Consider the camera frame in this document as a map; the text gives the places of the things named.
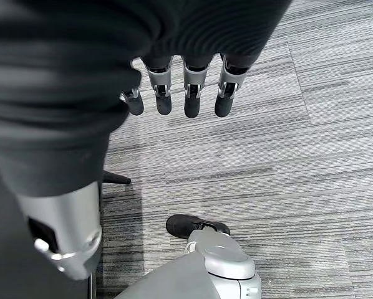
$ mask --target black fingertip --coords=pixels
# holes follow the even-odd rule
[[[137,98],[126,98],[128,110],[132,115],[141,115],[143,112],[143,101],[141,94]]]
[[[190,98],[185,96],[184,112],[188,118],[195,118],[199,114],[200,98],[191,95]]]
[[[159,96],[156,98],[157,111],[161,115],[168,115],[172,111],[172,98],[171,95],[168,97]]]
[[[216,105],[214,107],[214,111],[218,117],[226,117],[230,114],[232,108],[233,99],[227,97],[226,95],[221,98],[217,95]]]

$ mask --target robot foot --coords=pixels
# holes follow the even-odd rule
[[[167,219],[166,230],[174,237],[188,239],[190,234],[197,229],[211,227],[217,232],[230,235],[230,228],[224,223],[207,221],[196,216],[176,214]]]

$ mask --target black chair leg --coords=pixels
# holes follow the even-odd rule
[[[126,176],[121,176],[119,174],[104,171],[103,183],[129,185],[131,184],[131,179]]]

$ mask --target striped carpet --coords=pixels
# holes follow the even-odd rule
[[[105,168],[98,297],[182,254],[166,219],[231,228],[254,258],[263,298],[373,298],[373,0],[299,0],[283,17],[226,118],[214,114],[216,56],[194,120],[161,116],[141,61],[145,112],[113,135]]]

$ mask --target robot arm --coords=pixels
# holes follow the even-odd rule
[[[128,115],[120,92],[140,83],[129,60],[152,38],[99,3],[0,0],[0,175],[35,248],[77,280],[99,261],[109,134]]]

